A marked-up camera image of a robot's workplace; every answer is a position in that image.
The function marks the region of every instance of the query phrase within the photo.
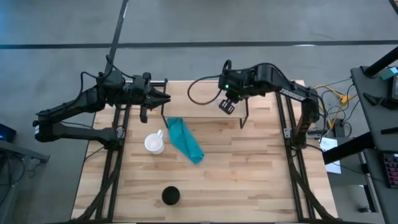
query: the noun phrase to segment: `white mug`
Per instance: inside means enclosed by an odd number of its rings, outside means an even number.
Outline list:
[[[145,138],[145,148],[152,154],[160,154],[164,150],[163,131],[158,130],[157,134],[150,134]]]

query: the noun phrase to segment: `black ball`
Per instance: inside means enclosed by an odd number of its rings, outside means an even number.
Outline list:
[[[174,187],[166,187],[162,192],[162,200],[166,205],[175,205],[180,200],[180,191]]]

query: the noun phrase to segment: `white paper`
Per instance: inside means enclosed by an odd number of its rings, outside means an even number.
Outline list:
[[[337,140],[330,139],[330,138],[322,138],[320,147],[324,152],[329,149],[333,149],[334,147],[337,147]],[[335,174],[341,174],[340,161],[336,161],[336,162],[326,165],[326,171],[332,172]]]

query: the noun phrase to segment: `electronic device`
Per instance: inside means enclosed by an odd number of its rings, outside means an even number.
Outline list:
[[[398,154],[381,151],[379,160],[387,186],[398,189]]]
[[[14,129],[0,124],[0,141],[12,142],[16,134],[17,131]]]

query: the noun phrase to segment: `black line on floor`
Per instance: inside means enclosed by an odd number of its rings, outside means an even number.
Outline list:
[[[118,22],[112,44],[11,44],[0,45],[0,49],[105,49],[111,48],[110,56],[116,49],[162,49],[189,47],[288,47],[296,45],[316,46],[355,46],[355,45],[398,45],[398,40],[339,40],[339,41],[257,41],[257,42],[153,42],[153,43],[119,43],[123,17]]]
[[[287,47],[296,45],[398,45],[398,40],[121,43],[118,45],[118,48]]]
[[[0,49],[106,49],[112,44],[1,44]]]
[[[114,59],[116,54],[116,49],[118,48],[120,33],[122,32],[124,16],[126,15],[127,5],[129,4],[129,0],[123,0],[122,7],[120,8],[118,23],[116,24],[116,28],[114,30],[113,40],[111,50],[109,52],[109,56]],[[106,64],[105,73],[111,70],[111,65],[109,63]]]

